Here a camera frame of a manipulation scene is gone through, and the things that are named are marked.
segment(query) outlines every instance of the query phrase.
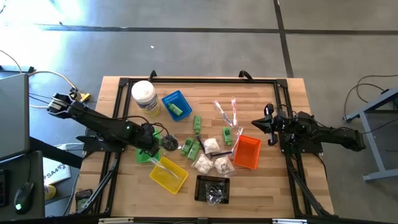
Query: small green object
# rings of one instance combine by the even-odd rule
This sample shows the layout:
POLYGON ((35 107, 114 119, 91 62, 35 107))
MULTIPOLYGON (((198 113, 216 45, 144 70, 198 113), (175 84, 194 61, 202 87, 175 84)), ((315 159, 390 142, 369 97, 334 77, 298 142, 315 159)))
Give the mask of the small green object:
MULTIPOLYGON (((160 133, 159 133, 159 130, 157 128, 155 128, 154 136, 155 136, 155 138, 158 140, 158 142, 160 144, 160 133)), ((136 161, 138 163, 150 162, 150 156, 148 154, 144 153, 144 152, 141 153, 141 151, 142 151, 142 149, 136 149, 136 161)), ((155 155, 155 159, 157 159, 157 160, 160 159, 159 152, 157 152, 157 154, 155 155)))
POLYGON ((188 137, 187 140, 185 140, 185 144, 181 149, 181 155, 186 156, 189 150, 191 149, 193 144, 193 138, 188 137))
POLYGON ((223 134, 226 145, 231 146, 232 145, 231 128, 230 127, 223 128, 223 134))
POLYGON ((194 161, 197 158, 199 149, 200 149, 199 142, 197 140, 195 140, 191 147, 191 151, 189 151, 188 159, 194 161))
POLYGON ((195 130, 195 134, 200 134, 201 116, 196 115, 193 117, 193 130, 195 130))
POLYGON ((182 110, 175 106, 173 103, 169 103, 169 110, 175 113, 175 115, 180 116, 182 114, 182 110))

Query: wooden tabletop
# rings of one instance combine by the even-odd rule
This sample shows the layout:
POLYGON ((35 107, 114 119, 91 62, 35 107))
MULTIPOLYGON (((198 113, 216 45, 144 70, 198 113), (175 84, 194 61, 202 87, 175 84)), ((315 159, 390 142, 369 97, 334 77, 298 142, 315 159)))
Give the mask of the wooden tabletop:
MULTIPOLYGON (((97 112, 112 116, 119 79, 120 77, 103 78, 96 105, 97 112)), ((310 113, 303 79, 288 78, 287 81, 293 110, 310 113)), ((264 117, 263 109, 267 103, 275 105, 275 94, 272 85, 155 83, 154 86, 160 99, 180 90, 192 107, 193 112, 189 117, 175 122, 160 102, 162 104, 160 115, 155 118, 149 118, 151 123, 162 123, 178 139, 180 144, 183 144, 187 137, 194 136, 193 116, 195 115, 202 117, 202 138, 221 136, 222 128, 226 124, 215 110, 213 102, 218 100, 225 112, 232 116, 231 98, 235 97, 238 124, 244 128, 243 134, 262 141, 258 168, 251 170, 235 165, 236 171, 230 177, 229 204, 209 206, 206 202, 194 201, 195 182, 197 175, 200 173, 195 168, 191 168, 192 161, 188 160, 187 157, 181 156, 180 151, 167 152, 164 155, 189 172, 182 188, 178 194, 174 195, 149 177, 154 165, 151 163, 137 163, 134 148, 128 147, 121 158, 112 216, 230 218, 287 218, 294 216, 285 157, 279 152, 279 144, 268 146, 269 135, 264 134, 251 124, 252 120, 264 117)), ((123 93, 119 116, 122 116, 126 91, 123 93)), ((144 115, 131 98, 129 115, 132 114, 144 115)), ((142 123, 140 119, 134 118, 133 121, 139 124, 142 123)), ((85 189, 96 189, 100 179, 103 157, 103 152, 96 152, 83 161, 76 192, 85 189)), ((309 189, 324 208, 333 213, 325 171, 321 162, 314 155, 303 154, 303 164, 309 189)), ((209 175, 218 175, 218 173, 213 169, 209 175)), ((104 209, 106 203, 108 187, 106 187, 103 194, 101 210, 104 209)), ((303 210, 302 194, 299 187, 297 188, 298 199, 303 210)), ((71 211, 75 211, 74 201, 71 211)))

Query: yellow tray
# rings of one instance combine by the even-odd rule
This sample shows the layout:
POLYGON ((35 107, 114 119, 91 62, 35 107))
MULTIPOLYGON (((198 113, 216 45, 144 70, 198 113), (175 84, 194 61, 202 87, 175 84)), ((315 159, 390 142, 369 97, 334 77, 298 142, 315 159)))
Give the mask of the yellow tray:
POLYGON ((166 188, 169 192, 176 194, 180 190, 182 184, 188 177, 188 172, 174 164, 170 159, 162 157, 160 159, 160 164, 169 171, 173 172, 176 176, 171 174, 169 171, 163 169, 162 167, 156 165, 149 177, 160 184, 162 187, 166 188))

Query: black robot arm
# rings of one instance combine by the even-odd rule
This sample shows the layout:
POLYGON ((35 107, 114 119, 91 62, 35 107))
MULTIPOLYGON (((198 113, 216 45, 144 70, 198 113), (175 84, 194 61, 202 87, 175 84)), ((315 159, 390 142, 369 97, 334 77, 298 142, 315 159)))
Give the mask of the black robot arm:
POLYGON ((265 118, 252 121, 252 124, 266 134, 270 134, 268 145, 278 142, 275 132, 288 134, 287 142, 292 147, 298 147, 303 142, 328 142, 340 144, 353 151, 365 149, 363 137, 357 130, 350 128, 329 128, 318 125, 313 116, 298 112, 293 118, 278 114, 272 117, 274 106, 268 104, 264 109, 265 118))
POLYGON ((138 125, 125 119, 109 118, 80 103, 68 95, 55 94, 47 107, 52 116, 71 118, 95 131, 98 137, 108 144, 128 144, 142 149, 151 157, 159 151, 159 143, 154 137, 154 127, 143 123, 138 125))

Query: gray floor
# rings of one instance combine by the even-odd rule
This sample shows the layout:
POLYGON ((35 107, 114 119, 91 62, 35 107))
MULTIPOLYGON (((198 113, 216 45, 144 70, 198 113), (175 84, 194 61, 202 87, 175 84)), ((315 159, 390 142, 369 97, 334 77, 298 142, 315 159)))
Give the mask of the gray floor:
MULTIPOLYGON (((55 2, 65 15, 62 22, 66 25, 277 28, 271 0, 55 2)), ((280 7, 286 29, 398 29, 395 0, 280 0, 280 7)), ((12 12, 17 8, 6 8, 0 21, 4 16, 4 21, 15 22, 12 12)), ((57 24, 58 20, 34 16, 29 22, 57 24)), ((0 37, 7 43, 2 44, 3 50, 21 64, 66 75, 81 91, 90 92, 94 101, 105 75, 148 75, 156 70, 159 75, 236 76, 245 69, 254 77, 287 76, 278 34, 44 32, 10 27, 0 37)), ((359 78, 398 71, 396 35, 287 35, 287 45, 294 76, 305 79, 312 113, 330 126, 343 125, 346 94, 359 78)), ((11 63, 2 55, 0 62, 11 63)), ((370 78, 367 82, 390 88, 397 81, 370 78)), ((68 89, 67 83, 51 75, 30 80, 30 91, 41 95, 68 89)), ((361 93, 366 99, 380 94, 366 86, 361 93)), ((364 103, 352 94, 348 111, 361 105, 364 103)), ((351 125, 361 129, 358 122, 351 125)), ((50 144, 77 142, 75 136, 84 133, 84 127, 73 121, 33 108, 30 126, 33 137, 50 144)), ((351 152, 331 144, 325 144, 324 150, 336 214, 397 222, 398 178, 370 184, 362 181, 362 174, 377 170, 370 150, 351 152)))

